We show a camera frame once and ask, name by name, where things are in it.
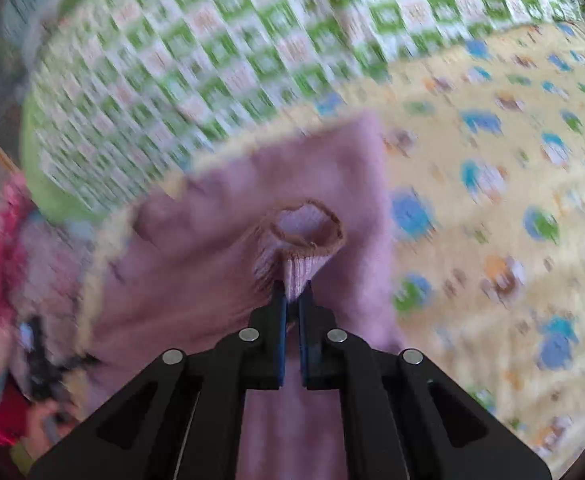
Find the purple knit sweater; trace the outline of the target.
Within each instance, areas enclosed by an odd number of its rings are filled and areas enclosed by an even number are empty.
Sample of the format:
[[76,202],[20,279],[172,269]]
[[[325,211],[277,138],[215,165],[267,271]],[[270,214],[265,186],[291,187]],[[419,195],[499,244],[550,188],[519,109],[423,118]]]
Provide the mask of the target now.
[[146,198],[105,273],[87,411],[163,351],[206,351],[245,328],[276,282],[290,298],[311,286],[342,328],[399,350],[382,133],[365,113]]

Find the yellow bear print bedsheet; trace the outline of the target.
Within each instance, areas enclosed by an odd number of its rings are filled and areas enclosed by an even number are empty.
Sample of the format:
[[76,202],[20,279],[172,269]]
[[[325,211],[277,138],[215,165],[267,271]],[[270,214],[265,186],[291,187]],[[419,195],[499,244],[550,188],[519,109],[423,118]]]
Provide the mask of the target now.
[[562,477],[585,450],[585,26],[523,26],[397,63],[198,153],[147,200],[166,278],[111,214],[84,287],[95,411],[167,344],[248,316],[212,289],[214,243],[281,204],[324,204],[344,246],[316,296],[373,347],[414,344]]

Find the green white patterned quilt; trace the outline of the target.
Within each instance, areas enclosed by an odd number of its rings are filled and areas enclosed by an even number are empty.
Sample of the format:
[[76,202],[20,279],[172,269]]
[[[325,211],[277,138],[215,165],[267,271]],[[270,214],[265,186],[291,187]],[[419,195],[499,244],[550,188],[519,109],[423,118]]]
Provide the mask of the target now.
[[97,220],[343,81],[567,21],[585,0],[64,0],[29,78],[21,167],[47,218]]

